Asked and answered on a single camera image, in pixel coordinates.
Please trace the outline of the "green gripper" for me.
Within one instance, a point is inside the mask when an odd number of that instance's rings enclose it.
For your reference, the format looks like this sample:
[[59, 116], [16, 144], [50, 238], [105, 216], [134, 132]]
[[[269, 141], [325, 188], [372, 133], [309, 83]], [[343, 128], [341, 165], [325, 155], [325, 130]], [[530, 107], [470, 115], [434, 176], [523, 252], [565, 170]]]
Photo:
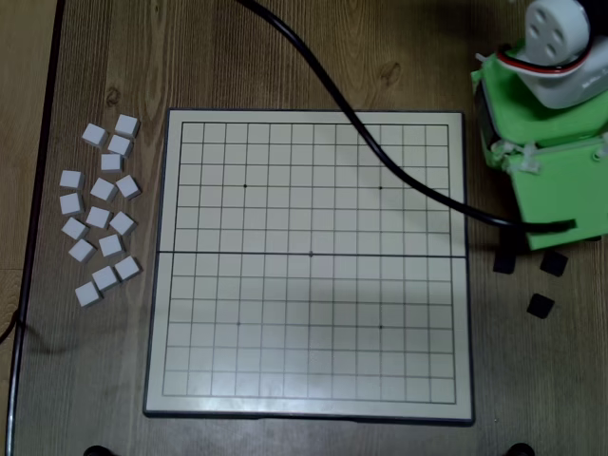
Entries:
[[574, 106], [544, 106], [519, 76], [491, 55], [471, 73], [485, 162], [490, 167], [539, 167], [547, 154], [584, 151], [607, 157], [607, 93]]

